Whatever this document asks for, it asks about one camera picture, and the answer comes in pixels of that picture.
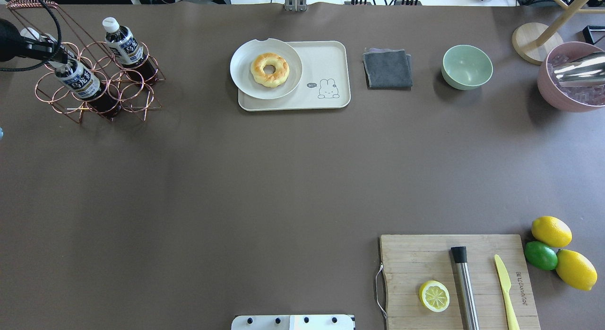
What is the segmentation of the tea bottle front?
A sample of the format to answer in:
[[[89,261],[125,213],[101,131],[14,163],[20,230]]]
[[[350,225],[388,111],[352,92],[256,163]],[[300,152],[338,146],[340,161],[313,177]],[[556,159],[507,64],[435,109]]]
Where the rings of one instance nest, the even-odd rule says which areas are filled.
[[[120,106],[117,100],[106,92],[106,84],[77,59],[71,57],[69,64],[69,67],[55,69],[55,77],[99,115],[108,119],[115,118]]]

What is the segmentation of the tea bottle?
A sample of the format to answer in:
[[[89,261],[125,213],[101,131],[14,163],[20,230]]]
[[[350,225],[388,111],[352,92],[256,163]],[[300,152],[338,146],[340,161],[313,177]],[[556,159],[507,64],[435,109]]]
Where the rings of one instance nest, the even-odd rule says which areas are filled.
[[[132,31],[127,26],[121,26],[113,17],[104,18],[102,25],[105,30],[106,45],[121,67],[129,69],[127,72],[129,78],[133,81],[144,80],[150,85],[157,82],[156,68]]]
[[[99,115],[108,119],[115,118],[120,106],[117,100],[106,92],[106,84],[77,59],[71,57],[69,64],[69,67],[55,69],[55,77]]]
[[[22,30],[20,31],[20,35],[22,35],[22,37],[30,38],[36,41],[50,43],[52,44],[51,50],[54,50],[56,48],[57,39],[53,35],[39,33],[39,31],[37,31],[33,27],[22,28]]]

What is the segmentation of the tea bottle rear right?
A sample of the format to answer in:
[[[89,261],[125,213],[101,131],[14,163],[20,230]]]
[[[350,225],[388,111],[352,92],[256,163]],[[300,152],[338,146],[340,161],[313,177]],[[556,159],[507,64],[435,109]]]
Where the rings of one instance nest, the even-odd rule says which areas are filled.
[[[102,25],[105,30],[106,45],[121,67],[129,69],[127,72],[129,78],[133,81],[144,80],[150,85],[157,82],[156,68],[132,31],[127,26],[121,26],[113,17],[104,18]]]

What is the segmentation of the black framed tray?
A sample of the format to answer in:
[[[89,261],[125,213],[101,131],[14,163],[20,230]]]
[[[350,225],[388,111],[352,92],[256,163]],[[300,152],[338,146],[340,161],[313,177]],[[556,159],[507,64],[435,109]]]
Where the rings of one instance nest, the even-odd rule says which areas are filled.
[[[605,26],[585,26],[582,35],[586,43],[596,45],[605,37]]]

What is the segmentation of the white round plate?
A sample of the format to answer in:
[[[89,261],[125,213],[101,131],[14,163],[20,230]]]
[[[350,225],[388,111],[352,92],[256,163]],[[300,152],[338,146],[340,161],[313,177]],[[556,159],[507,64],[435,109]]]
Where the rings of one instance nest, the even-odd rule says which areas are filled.
[[[283,41],[253,40],[236,50],[230,74],[243,93],[257,99],[277,99],[296,89],[303,64],[296,50]]]

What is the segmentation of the glazed donut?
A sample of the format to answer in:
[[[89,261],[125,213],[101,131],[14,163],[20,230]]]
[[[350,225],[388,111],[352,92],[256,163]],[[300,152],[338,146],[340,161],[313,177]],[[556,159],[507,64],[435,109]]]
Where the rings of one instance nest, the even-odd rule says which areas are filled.
[[[290,75],[289,63],[273,52],[258,55],[251,63],[250,71],[257,84],[268,88],[284,84]]]

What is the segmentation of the wooden cutting board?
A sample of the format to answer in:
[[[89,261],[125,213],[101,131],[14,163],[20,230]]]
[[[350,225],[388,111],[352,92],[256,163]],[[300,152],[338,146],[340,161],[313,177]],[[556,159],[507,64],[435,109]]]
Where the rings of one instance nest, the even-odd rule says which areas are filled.
[[[506,330],[505,302],[493,259],[499,255],[510,280],[510,299],[522,330],[541,328],[527,262],[518,234],[424,234],[380,236],[384,266],[386,328],[388,330],[464,330],[466,321],[461,284],[451,248],[465,246],[478,324],[482,330]],[[436,280],[451,296],[440,313],[427,309],[419,297],[422,283]]]

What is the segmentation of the wooden stand with round base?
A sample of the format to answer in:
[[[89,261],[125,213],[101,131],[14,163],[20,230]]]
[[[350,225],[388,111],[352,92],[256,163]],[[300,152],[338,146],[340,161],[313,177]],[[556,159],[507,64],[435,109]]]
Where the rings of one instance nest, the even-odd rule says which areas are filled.
[[[589,0],[574,0],[566,4],[563,0],[553,0],[562,8],[562,14],[547,26],[530,22],[519,26],[512,34],[512,45],[517,54],[525,61],[542,65],[547,55],[558,45],[563,44],[558,30],[577,14],[603,14],[603,9],[587,9]]]

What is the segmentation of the steel muddler black tip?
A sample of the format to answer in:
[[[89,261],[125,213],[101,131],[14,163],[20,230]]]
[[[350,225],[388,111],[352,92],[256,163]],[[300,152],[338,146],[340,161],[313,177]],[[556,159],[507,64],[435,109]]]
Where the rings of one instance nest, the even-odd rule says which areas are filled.
[[[451,254],[458,275],[459,292],[462,298],[462,308],[467,330],[479,330],[480,324],[478,323],[475,296],[467,263],[467,248],[466,246],[451,247]]]

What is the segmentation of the yellow plastic knife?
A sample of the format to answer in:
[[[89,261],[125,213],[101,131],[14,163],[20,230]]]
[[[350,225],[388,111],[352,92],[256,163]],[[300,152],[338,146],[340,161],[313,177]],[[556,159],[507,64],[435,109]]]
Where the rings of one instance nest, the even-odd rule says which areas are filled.
[[[510,289],[512,287],[510,276],[505,263],[502,261],[498,254],[493,256],[493,260],[496,266],[499,283],[501,285],[501,293],[503,302],[505,304],[506,323],[509,330],[520,330],[520,325],[514,311],[514,307],[510,297]]]

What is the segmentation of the green lime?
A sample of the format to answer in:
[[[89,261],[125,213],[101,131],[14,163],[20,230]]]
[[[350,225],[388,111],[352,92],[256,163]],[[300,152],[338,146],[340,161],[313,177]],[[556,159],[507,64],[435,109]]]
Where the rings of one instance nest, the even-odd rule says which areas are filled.
[[[525,244],[524,255],[528,263],[541,270],[554,270],[558,265],[553,248],[537,240]]]

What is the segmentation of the yellow lemon upper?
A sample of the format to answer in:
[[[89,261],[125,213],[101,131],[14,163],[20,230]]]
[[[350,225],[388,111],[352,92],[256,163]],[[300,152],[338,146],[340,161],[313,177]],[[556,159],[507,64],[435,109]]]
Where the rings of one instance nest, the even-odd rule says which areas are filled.
[[[533,237],[547,246],[563,248],[572,242],[570,227],[559,218],[542,216],[534,219],[531,225]]]

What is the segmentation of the steel ice scoop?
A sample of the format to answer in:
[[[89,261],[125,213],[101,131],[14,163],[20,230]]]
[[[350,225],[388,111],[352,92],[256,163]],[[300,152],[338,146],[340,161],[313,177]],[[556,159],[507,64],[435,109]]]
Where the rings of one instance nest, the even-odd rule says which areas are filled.
[[[605,52],[593,52],[553,67],[554,80],[561,87],[593,87],[605,84]]]

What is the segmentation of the yellow lemon lower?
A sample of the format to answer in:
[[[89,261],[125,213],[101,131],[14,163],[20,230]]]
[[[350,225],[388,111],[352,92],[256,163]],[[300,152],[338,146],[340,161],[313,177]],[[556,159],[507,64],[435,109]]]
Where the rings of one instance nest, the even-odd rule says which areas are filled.
[[[598,280],[598,272],[584,255],[572,250],[557,251],[557,275],[569,286],[590,291]]]

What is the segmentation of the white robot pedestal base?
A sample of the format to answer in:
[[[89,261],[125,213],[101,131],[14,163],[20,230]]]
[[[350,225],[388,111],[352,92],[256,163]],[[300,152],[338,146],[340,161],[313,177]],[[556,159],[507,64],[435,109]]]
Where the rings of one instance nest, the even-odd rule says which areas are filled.
[[[354,315],[343,313],[240,315],[232,330],[355,330]]]

